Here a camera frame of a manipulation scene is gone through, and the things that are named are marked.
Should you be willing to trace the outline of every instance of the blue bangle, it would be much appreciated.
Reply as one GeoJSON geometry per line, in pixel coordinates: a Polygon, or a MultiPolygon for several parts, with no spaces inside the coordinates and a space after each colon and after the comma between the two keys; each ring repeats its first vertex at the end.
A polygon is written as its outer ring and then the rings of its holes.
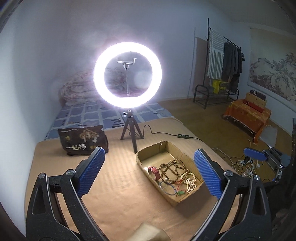
{"type": "Polygon", "coordinates": [[[171,196],[174,196],[176,193],[177,193],[177,190],[176,190],[176,188],[172,185],[172,184],[170,184],[170,183],[168,183],[168,182],[160,182],[159,183],[159,187],[160,187],[160,189],[165,193],[165,194],[167,194],[167,195],[171,195],[171,196]],[[174,189],[174,194],[170,194],[170,193],[168,193],[168,192],[166,192],[165,190],[164,190],[164,188],[161,186],[161,184],[162,183],[165,183],[166,185],[168,185],[168,186],[171,186],[173,189],[174,189]]]}

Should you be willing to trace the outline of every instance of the black tripod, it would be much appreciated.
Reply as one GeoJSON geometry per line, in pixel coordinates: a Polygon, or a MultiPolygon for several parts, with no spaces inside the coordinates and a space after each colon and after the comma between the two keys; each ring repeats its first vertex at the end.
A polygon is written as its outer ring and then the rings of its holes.
{"type": "Polygon", "coordinates": [[[124,128],[123,128],[123,131],[122,131],[122,135],[121,135],[121,138],[120,140],[123,140],[124,138],[124,134],[126,133],[126,129],[128,127],[128,125],[130,126],[130,130],[131,130],[131,140],[133,142],[133,151],[135,152],[135,154],[138,152],[138,148],[137,148],[137,142],[136,142],[136,133],[135,133],[135,127],[139,133],[139,136],[141,137],[141,139],[144,139],[143,135],[142,135],[142,132],[138,126],[138,123],[136,122],[134,116],[133,116],[133,113],[131,110],[128,110],[128,113],[127,113],[127,120],[126,120],[126,123],[124,125],[124,128]]]}

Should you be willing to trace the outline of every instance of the ring light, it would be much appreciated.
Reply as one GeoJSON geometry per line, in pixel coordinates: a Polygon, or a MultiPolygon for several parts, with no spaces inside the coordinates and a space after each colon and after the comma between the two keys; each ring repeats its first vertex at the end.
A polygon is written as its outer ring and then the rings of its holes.
{"type": "Polygon", "coordinates": [[[146,46],[134,42],[121,42],[107,48],[97,59],[94,67],[94,85],[100,96],[112,105],[121,108],[134,108],[146,103],[157,92],[162,78],[162,70],[157,56],[146,46]],[[152,68],[152,80],[148,89],[137,97],[117,97],[113,95],[105,83],[105,69],[108,63],[119,54],[137,52],[143,55],[152,68]]]}

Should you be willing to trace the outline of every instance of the orange tablecloth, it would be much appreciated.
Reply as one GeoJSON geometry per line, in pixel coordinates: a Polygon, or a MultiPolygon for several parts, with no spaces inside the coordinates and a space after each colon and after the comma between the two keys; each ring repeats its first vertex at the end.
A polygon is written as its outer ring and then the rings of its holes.
{"type": "Polygon", "coordinates": [[[258,143],[258,138],[270,118],[271,110],[264,108],[264,111],[260,113],[254,108],[244,104],[242,101],[243,100],[240,99],[232,102],[223,117],[228,118],[230,116],[234,120],[242,123],[255,134],[253,141],[254,143],[258,143]]]}

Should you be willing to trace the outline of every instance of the wristwatch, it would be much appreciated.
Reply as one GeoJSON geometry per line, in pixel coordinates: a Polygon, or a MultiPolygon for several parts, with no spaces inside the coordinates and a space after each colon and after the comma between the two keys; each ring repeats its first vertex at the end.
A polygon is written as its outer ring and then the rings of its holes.
{"type": "Polygon", "coordinates": [[[154,181],[158,181],[160,179],[160,174],[159,174],[159,172],[158,172],[158,170],[157,170],[156,167],[149,166],[148,167],[148,173],[150,175],[154,174],[154,176],[155,176],[154,181]]]}

